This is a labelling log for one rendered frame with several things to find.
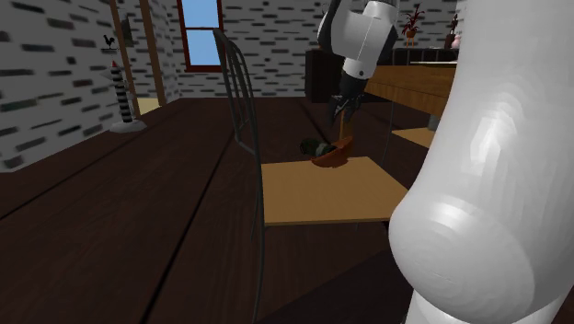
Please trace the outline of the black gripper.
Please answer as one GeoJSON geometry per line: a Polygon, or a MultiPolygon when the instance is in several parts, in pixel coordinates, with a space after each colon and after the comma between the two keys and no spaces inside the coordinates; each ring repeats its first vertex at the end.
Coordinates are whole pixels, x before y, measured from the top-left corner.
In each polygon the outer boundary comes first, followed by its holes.
{"type": "Polygon", "coordinates": [[[345,122],[350,122],[353,114],[361,107],[367,79],[357,78],[341,72],[339,94],[328,102],[328,125],[332,126],[337,116],[345,109],[345,122]]]}

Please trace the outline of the dark sideboard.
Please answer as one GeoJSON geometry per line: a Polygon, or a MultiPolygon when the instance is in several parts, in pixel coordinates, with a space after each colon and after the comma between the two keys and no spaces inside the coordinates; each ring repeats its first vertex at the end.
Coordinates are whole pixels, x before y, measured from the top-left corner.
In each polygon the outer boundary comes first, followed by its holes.
{"type": "MultiPolygon", "coordinates": [[[[455,68],[458,55],[458,49],[393,49],[377,63],[372,81],[381,84],[398,81],[401,86],[417,83],[426,63],[429,67],[455,68]]],[[[342,65],[341,56],[320,49],[305,52],[304,93],[312,103],[327,103],[332,95],[338,94],[342,65]]]]}

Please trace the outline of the dark green round object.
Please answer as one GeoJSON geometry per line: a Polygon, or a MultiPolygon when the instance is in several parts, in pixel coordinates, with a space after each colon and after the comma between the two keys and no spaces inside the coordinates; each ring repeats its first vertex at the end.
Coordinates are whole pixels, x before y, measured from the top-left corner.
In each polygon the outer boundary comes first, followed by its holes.
{"type": "Polygon", "coordinates": [[[321,142],[314,138],[303,139],[299,144],[299,148],[302,154],[312,157],[324,156],[337,149],[335,145],[321,142]]]}

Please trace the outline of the brown bowl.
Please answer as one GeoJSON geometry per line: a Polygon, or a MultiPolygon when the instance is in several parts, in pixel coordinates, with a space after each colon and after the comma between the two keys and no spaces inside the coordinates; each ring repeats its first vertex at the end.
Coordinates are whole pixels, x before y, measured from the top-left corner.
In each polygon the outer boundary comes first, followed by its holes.
{"type": "Polygon", "coordinates": [[[311,162],[321,168],[338,168],[347,163],[354,146],[353,137],[348,136],[333,143],[335,150],[319,157],[314,157],[311,162]]]}

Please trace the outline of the wooden table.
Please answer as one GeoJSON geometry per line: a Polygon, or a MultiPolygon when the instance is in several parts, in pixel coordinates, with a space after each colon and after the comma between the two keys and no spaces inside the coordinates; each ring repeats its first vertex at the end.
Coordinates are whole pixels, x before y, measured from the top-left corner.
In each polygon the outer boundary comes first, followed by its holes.
{"type": "Polygon", "coordinates": [[[364,92],[441,118],[455,69],[456,62],[379,65],[364,92]]]}

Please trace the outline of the metal chair with wooden seat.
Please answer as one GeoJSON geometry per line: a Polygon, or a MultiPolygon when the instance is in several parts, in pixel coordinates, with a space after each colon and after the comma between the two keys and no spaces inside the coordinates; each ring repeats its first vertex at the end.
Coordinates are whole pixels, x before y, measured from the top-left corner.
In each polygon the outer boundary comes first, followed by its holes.
{"type": "Polygon", "coordinates": [[[238,46],[213,31],[228,97],[235,141],[255,161],[256,199],[252,230],[258,231],[258,279],[252,321],[258,319],[265,269],[266,230],[272,226],[381,222],[407,189],[367,156],[349,157],[338,168],[310,160],[261,162],[258,118],[247,64],[238,46]]]}
{"type": "Polygon", "coordinates": [[[388,152],[388,147],[390,144],[390,136],[392,134],[396,134],[399,137],[407,139],[410,142],[413,142],[417,145],[421,145],[421,146],[426,147],[426,148],[429,148],[431,146],[431,142],[432,142],[432,139],[433,139],[434,134],[435,134],[434,131],[429,130],[428,128],[413,128],[413,129],[403,129],[403,130],[395,131],[393,129],[394,117],[395,117],[395,103],[392,102],[391,103],[390,116],[389,116],[389,120],[388,120],[388,128],[387,128],[386,138],[385,138],[384,152],[383,152],[383,156],[381,159],[381,166],[383,166],[385,163],[385,158],[386,158],[386,155],[388,152]]]}

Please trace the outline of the red potted plant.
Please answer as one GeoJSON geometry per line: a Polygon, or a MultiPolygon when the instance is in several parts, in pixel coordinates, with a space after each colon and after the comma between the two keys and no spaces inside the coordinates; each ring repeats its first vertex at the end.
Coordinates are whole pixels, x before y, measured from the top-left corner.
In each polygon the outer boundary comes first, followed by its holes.
{"type": "Polygon", "coordinates": [[[414,38],[419,30],[419,26],[417,25],[419,16],[424,14],[424,11],[420,11],[419,8],[420,3],[415,4],[413,13],[403,13],[403,16],[406,17],[406,23],[402,28],[402,35],[407,37],[407,48],[410,45],[414,45],[414,38]]]}

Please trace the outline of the dark vase with plant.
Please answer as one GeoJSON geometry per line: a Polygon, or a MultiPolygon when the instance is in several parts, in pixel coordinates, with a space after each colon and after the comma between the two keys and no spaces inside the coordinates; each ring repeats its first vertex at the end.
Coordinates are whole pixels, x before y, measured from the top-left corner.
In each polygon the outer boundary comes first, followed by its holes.
{"type": "Polygon", "coordinates": [[[456,30],[457,25],[458,25],[458,15],[455,14],[453,16],[451,22],[450,22],[450,25],[449,25],[449,33],[445,37],[445,41],[444,41],[444,45],[443,45],[444,49],[451,49],[452,48],[452,44],[453,44],[453,41],[455,39],[455,30],[456,30]]]}

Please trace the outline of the red framed window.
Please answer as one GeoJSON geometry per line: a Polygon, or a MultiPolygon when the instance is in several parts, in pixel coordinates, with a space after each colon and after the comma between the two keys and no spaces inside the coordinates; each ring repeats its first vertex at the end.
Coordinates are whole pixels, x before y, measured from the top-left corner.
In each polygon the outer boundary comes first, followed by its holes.
{"type": "Polygon", "coordinates": [[[177,0],[177,7],[185,71],[219,73],[213,31],[223,28],[222,0],[177,0]]]}

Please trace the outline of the black white striped lighthouse figure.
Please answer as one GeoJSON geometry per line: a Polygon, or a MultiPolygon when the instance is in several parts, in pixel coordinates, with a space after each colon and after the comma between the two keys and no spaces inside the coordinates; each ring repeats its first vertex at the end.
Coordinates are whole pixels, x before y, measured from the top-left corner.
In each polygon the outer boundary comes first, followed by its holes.
{"type": "Polygon", "coordinates": [[[120,108],[121,121],[113,123],[109,130],[112,133],[135,133],[145,129],[146,124],[133,117],[129,104],[132,100],[132,95],[128,90],[129,84],[123,80],[121,69],[116,62],[112,61],[109,70],[102,72],[101,75],[112,82],[120,108]]]}

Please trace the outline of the wooden door frame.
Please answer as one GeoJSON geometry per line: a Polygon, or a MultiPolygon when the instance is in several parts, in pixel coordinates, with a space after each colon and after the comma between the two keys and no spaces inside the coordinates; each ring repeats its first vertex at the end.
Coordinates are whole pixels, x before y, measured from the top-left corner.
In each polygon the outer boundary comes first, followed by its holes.
{"type": "Polygon", "coordinates": [[[109,0],[109,5],[132,106],[140,116],[166,104],[152,0],[109,0]]]}

